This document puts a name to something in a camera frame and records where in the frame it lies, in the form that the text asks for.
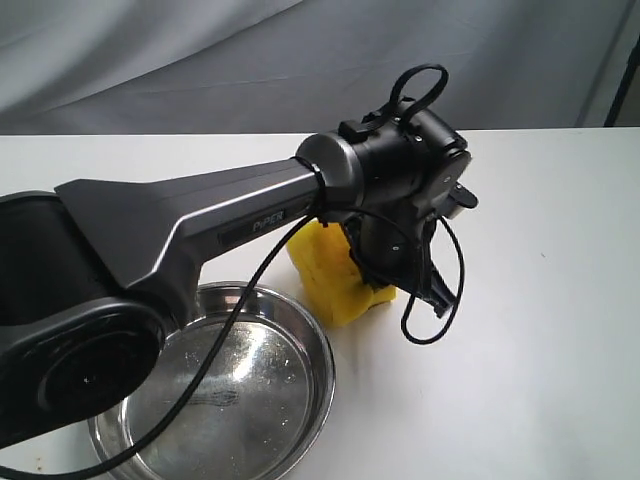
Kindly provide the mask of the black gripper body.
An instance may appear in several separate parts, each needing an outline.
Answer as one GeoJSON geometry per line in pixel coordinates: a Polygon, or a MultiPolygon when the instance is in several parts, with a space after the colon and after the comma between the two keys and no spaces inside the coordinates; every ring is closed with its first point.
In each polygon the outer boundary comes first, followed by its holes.
{"type": "Polygon", "coordinates": [[[455,295],[431,258],[433,213],[420,217],[414,205],[398,201],[375,207],[372,214],[352,213],[341,228],[364,280],[414,293],[438,317],[453,307],[455,295]]]}

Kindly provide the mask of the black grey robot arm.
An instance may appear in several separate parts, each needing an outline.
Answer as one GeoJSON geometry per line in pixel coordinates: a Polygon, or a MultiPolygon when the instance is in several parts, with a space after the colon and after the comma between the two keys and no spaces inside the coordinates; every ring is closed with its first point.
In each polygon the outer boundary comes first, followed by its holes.
{"type": "Polygon", "coordinates": [[[203,265],[306,215],[345,227],[368,279],[476,207],[466,141],[427,109],[344,122],[289,159],[150,183],[74,180],[1,200],[1,443],[91,418],[192,318],[203,265]]]}

